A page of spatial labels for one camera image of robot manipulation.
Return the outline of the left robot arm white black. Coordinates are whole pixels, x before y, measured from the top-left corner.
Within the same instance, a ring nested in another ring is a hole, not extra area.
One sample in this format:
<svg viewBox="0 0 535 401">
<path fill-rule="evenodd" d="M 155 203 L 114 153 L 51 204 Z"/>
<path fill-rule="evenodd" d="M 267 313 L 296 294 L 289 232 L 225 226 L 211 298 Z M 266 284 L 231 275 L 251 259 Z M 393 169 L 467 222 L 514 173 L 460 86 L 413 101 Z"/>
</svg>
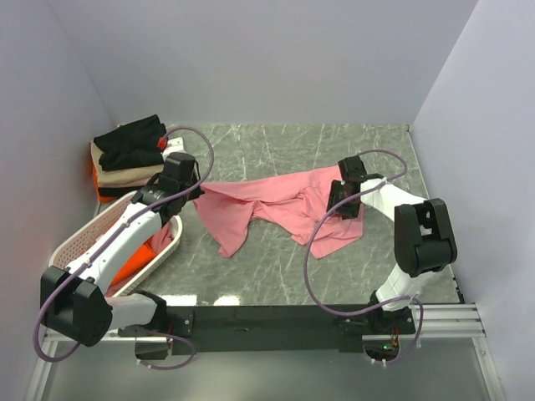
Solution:
<svg viewBox="0 0 535 401">
<path fill-rule="evenodd" d="M 105 293 L 134 253 L 202 191 L 198 163 L 174 152 L 163 171 L 134 193 L 118 220 L 83 255 L 41 277 L 38 323 L 92 347 L 112 329 L 166 328 L 166 302 L 148 292 L 108 298 Z"/>
</svg>

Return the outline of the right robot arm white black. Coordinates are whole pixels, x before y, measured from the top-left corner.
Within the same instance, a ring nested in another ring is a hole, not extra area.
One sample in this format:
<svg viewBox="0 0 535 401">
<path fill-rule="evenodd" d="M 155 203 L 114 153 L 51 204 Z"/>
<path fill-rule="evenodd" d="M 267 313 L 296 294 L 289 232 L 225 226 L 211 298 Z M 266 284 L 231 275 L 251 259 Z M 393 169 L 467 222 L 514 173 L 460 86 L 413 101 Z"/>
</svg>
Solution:
<svg viewBox="0 0 535 401">
<path fill-rule="evenodd" d="M 394 223 L 395 266 L 370 297 L 370 306 L 397 312 L 410 305 L 435 273 L 457 259 L 449 211 L 442 199 L 412 195 L 378 175 L 331 183 L 328 211 L 357 218 L 365 206 Z"/>
</svg>

